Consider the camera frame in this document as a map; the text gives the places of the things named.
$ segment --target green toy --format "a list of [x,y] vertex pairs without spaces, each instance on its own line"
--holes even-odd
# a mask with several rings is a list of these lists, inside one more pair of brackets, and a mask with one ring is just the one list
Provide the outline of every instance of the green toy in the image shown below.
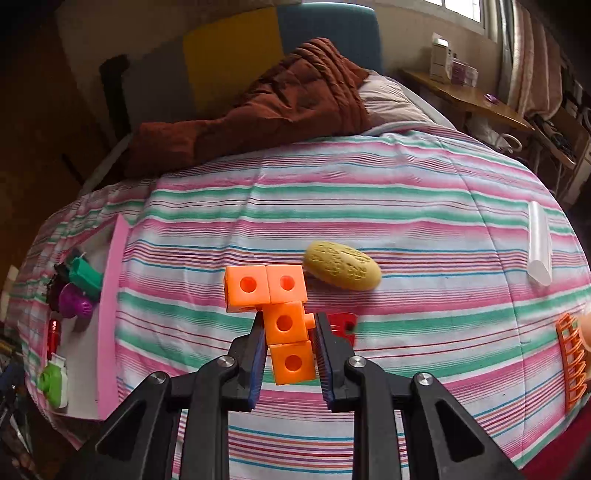
[[37,387],[43,392],[49,405],[53,408],[63,408],[68,405],[68,378],[65,359],[52,354],[51,360],[37,380]]
[[83,257],[76,257],[72,260],[70,281],[86,293],[91,300],[98,301],[100,299],[103,274],[92,268]]

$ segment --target pillow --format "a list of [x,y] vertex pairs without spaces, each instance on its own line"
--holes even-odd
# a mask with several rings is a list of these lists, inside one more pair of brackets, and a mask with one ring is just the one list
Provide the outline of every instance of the pillow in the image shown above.
[[365,79],[359,88],[359,96],[368,111],[372,127],[401,121],[433,123],[404,95],[397,82],[377,73],[372,73]]

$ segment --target silver bolt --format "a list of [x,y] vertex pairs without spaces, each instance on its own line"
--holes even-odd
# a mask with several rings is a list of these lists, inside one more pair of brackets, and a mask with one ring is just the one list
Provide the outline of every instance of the silver bolt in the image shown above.
[[220,367],[231,367],[235,363],[235,360],[230,355],[222,355],[217,359],[217,364]]
[[431,374],[426,373],[426,372],[420,373],[420,374],[417,374],[417,381],[421,385],[425,385],[425,387],[428,387],[429,385],[431,385],[433,383],[433,376]]
[[365,367],[367,364],[367,360],[359,355],[354,355],[349,357],[349,365],[355,368],[362,368]]
[[161,383],[164,383],[164,380],[166,380],[167,376],[168,375],[164,372],[154,372],[150,374],[150,381],[153,384],[160,385]]

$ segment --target wooden floor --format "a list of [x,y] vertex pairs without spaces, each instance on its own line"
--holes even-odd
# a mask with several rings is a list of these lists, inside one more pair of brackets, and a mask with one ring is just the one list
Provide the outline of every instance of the wooden floor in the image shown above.
[[0,282],[20,266],[43,221],[76,198],[107,153],[80,96],[53,17],[0,43]]

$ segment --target brown blanket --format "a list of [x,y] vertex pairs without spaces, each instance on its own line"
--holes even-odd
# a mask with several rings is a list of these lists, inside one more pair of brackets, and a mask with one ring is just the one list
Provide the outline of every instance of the brown blanket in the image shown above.
[[222,118],[142,124],[125,174],[156,176],[223,155],[361,133],[369,119],[357,89],[367,75],[330,40],[315,38],[261,76]]

